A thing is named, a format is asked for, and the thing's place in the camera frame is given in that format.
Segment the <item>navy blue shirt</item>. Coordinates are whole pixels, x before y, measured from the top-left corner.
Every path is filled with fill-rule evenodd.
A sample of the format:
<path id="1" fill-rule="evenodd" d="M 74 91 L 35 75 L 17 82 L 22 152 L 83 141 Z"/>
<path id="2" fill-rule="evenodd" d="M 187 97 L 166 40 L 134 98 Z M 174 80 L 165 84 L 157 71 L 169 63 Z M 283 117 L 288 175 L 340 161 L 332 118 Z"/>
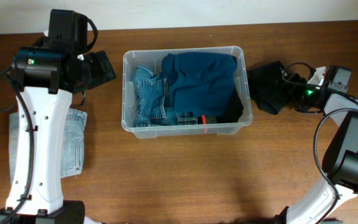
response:
<path id="1" fill-rule="evenodd" d="M 185 52 L 162 59 L 170 107 L 194 116 L 222 116 L 234 90 L 237 58 L 229 54 Z"/>

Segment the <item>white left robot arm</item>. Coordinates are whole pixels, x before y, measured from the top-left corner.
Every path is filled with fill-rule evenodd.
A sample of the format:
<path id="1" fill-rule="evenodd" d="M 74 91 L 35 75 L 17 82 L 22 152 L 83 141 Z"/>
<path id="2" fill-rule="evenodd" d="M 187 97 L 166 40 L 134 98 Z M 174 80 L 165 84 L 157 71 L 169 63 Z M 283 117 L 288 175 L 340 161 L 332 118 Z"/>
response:
<path id="1" fill-rule="evenodd" d="M 80 200 L 65 200 L 61 157 L 73 95 L 115 79 L 106 52 L 92 52 L 93 21 L 75 11 L 54 9 L 48 34 L 15 54 L 3 71 L 16 95 L 19 115 L 17 160 L 0 223 L 90 223 Z"/>

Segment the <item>black shorts red grey waistband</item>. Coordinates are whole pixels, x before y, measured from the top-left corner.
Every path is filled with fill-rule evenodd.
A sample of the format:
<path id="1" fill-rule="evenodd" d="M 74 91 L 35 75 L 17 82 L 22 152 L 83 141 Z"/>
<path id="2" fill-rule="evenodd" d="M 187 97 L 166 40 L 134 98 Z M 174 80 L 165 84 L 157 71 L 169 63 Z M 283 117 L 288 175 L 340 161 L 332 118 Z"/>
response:
<path id="1" fill-rule="evenodd" d="M 222 116 L 202 115 L 197 117 L 198 124 L 237 123 L 243 114 L 243 109 L 238 92 L 234 89 Z"/>

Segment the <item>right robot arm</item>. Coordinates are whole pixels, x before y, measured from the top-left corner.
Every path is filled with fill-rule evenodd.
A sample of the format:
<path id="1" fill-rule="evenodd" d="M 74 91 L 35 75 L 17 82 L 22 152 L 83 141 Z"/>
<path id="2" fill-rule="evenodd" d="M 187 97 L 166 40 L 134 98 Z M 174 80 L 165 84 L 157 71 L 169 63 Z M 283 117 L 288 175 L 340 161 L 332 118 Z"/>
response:
<path id="1" fill-rule="evenodd" d="M 286 69 L 282 80 L 303 90 L 296 98 L 298 111 L 324 115 L 313 137 L 313 157 L 321 178 L 299 202 L 275 215 L 272 223 L 327 223 L 335 209 L 358 196 L 358 99 L 347 94 L 352 71 L 338 65 L 308 69 L 308 82 L 291 81 Z M 339 128 L 319 159 L 318 136 L 328 119 Z"/>

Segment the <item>black shirt white logo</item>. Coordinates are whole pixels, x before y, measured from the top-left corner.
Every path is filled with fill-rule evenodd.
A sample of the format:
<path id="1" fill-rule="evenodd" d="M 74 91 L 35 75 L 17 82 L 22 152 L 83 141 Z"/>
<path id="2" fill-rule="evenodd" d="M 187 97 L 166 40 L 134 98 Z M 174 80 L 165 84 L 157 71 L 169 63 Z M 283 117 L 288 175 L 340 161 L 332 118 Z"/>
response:
<path id="1" fill-rule="evenodd" d="M 250 97 L 259 110 L 277 115 L 291 100 L 290 87 L 282 80 L 280 61 L 248 70 Z"/>

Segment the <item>light blue jeans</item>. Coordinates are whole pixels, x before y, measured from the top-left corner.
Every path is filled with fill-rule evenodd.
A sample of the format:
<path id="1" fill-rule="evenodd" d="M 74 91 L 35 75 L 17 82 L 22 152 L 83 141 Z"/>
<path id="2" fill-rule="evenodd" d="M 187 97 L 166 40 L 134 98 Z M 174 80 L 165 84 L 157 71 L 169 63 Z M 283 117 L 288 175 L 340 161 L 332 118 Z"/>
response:
<path id="1" fill-rule="evenodd" d="M 85 127 L 88 114 L 70 108 L 67 113 L 63 132 L 63 151 L 61 158 L 60 177 L 80 175 L 83 171 L 85 158 Z M 17 145 L 19 135 L 19 115 L 9 115 L 9 176 L 13 183 L 16 170 Z"/>

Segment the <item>dark blue jeans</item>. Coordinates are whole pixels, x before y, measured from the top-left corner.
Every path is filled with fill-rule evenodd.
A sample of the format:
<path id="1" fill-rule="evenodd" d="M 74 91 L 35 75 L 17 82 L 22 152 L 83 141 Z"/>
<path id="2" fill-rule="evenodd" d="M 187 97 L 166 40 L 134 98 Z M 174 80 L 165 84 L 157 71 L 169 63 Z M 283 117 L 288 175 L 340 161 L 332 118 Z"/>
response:
<path id="1" fill-rule="evenodd" d="M 149 67 L 138 64 L 132 82 L 135 98 L 138 100 L 135 128 L 198 123 L 198 118 L 193 113 L 177 112 L 170 107 L 168 79 L 161 73 L 157 75 Z"/>

